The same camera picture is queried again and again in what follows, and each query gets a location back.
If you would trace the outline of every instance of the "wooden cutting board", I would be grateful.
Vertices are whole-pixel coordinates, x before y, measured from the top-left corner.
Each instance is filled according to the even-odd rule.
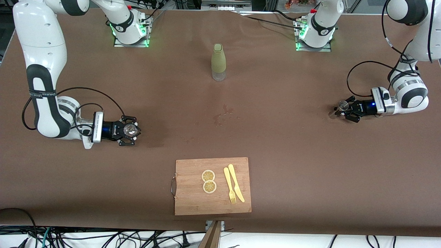
[[[231,204],[224,168],[234,165],[237,182],[245,202],[236,195],[236,204]],[[212,170],[217,188],[205,193],[202,173]],[[250,174],[248,158],[207,158],[176,160],[175,215],[230,214],[251,212]]]

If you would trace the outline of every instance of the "yellow knife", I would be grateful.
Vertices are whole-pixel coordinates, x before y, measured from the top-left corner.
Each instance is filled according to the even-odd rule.
[[[232,164],[228,165],[228,169],[230,170],[230,174],[233,177],[234,181],[234,191],[236,192],[237,197],[239,197],[241,202],[245,202],[245,199],[242,196],[242,192],[240,192],[239,184],[237,183],[236,179],[236,172],[234,171],[234,166]]]

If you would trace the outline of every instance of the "knife handle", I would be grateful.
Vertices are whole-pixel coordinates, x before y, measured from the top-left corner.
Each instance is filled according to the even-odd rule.
[[[232,164],[229,164],[228,169],[230,169],[230,173],[231,173],[231,176],[233,177],[234,184],[239,185],[237,183],[236,172],[234,171],[234,166]]]
[[[227,168],[227,167],[224,168],[224,174],[225,174],[225,178],[227,179],[228,188],[229,188],[230,190],[233,190],[233,187],[231,187],[230,172],[228,171],[228,168]]]

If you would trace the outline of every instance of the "lemon slice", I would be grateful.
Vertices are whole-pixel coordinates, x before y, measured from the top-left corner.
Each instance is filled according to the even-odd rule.
[[[208,180],[204,183],[202,188],[204,189],[205,193],[211,194],[216,191],[217,185],[213,180]]]
[[[204,182],[208,181],[208,180],[214,180],[216,176],[214,175],[214,172],[210,169],[204,171],[202,173],[202,180],[204,180]]]

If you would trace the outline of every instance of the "brown tabletop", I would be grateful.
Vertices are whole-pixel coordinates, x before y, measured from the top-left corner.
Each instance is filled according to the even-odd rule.
[[[328,118],[351,96],[345,80],[353,65],[396,63],[380,16],[342,16],[331,53],[297,52],[289,28],[227,11],[168,11],[144,49],[113,48],[99,9],[59,21],[68,60],[58,91],[106,92],[138,118],[143,134],[134,147],[105,141],[85,150],[81,141],[25,129],[20,114],[29,95],[14,36],[0,67],[0,208],[27,209],[37,225],[201,230],[217,218],[240,232],[441,236],[439,64],[419,64],[430,96],[424,111],[358,124]],[[386,27],[400,49],[417,28],[388,18]],[[214,43],[227,58],[220,83],[211,77]],[[352,88],[387,86],[388,72],[363,65]],[[97,93],[66,95],[100,103],[106,120],[119,119]],[[33,117],[30,107],[30,125]],[[252,213],[174,216],[175,160],[221,157],[249,158]],[[1,219],[28,224],[18,214]]]

